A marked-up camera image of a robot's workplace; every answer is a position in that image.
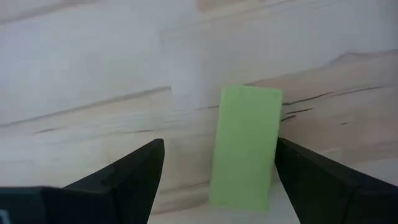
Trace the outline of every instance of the foam block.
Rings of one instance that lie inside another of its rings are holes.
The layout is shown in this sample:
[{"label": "foam block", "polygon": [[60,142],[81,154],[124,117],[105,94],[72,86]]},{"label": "foam block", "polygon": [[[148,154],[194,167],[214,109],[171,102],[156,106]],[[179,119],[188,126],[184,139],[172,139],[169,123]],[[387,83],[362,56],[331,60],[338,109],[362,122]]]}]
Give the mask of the foam block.
[{"label": "foam block", "polygon": [[210,204],[267,210],[282,91],[250,86],[223,90]]}]

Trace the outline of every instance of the wooden table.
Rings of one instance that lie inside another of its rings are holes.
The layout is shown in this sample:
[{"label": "wooden table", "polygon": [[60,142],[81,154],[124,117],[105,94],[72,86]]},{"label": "wooden table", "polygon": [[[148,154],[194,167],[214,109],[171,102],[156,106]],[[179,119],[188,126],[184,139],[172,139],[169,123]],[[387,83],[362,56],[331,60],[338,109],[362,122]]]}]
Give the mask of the wooden table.
[{"label": "wooden table", "polygon": [[[140,2],[147,13],[134,14],[132,2],[90,2],[0,20],[0,52],[14,53],[0,53],[0,184],[62,187],[164,138],[149,223],[298,223],[277,176],[267,213],[207,204],[220,90],[245,84],[284,91],[284,138],[398,185],[396,1],[199,3]],[[107,33],[100,15],[121,17]],[[75,18],[87,19],[77,31]],[[12,37],[25,27],[46,28],[38,40],[56,50],[24,55],[18,46],[35,42]]]}]

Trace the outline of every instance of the wooden surface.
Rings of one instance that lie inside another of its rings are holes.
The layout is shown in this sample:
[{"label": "wooden surface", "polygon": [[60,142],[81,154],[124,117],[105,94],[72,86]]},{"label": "wooden surface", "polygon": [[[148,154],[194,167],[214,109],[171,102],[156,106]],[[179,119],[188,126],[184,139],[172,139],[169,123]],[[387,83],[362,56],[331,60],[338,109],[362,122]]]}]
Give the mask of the wooden surface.
[{"label": "wooden surface", "polygon": [[164,138],[149,223],[298,223],[277,177],[268,213],[207,204],[230,83],[284,90],[281,136],[398,185],[395,0],[10,8],[0,17],[1,185],[62,187]]}]

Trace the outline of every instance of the light wood tabletop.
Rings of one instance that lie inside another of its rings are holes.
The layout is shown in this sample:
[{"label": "light wood tabletop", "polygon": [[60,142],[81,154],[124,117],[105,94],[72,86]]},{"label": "light wood tabletop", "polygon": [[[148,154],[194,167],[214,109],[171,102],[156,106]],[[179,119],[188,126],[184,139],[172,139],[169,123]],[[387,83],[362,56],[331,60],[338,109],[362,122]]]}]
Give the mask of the light wood tabletop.
[{"label": "light wood tabletop", "polygon": [[298,223],[276,173],[266,213],[207,203],[229,84],[283,90],[280,136],[398,185],[397,24],[396,0],[2,1],[0,185],[164,138],[149,223]]}]

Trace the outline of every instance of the green block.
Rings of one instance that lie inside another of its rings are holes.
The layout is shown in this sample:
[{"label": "green block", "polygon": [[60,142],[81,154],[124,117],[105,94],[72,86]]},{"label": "green block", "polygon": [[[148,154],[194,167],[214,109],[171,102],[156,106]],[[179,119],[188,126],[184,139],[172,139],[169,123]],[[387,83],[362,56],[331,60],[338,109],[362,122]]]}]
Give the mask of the green block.
[{"label": "green block", "polygon": [[267,210],[282,91],[250,86],[223,90],[210,204]]}]

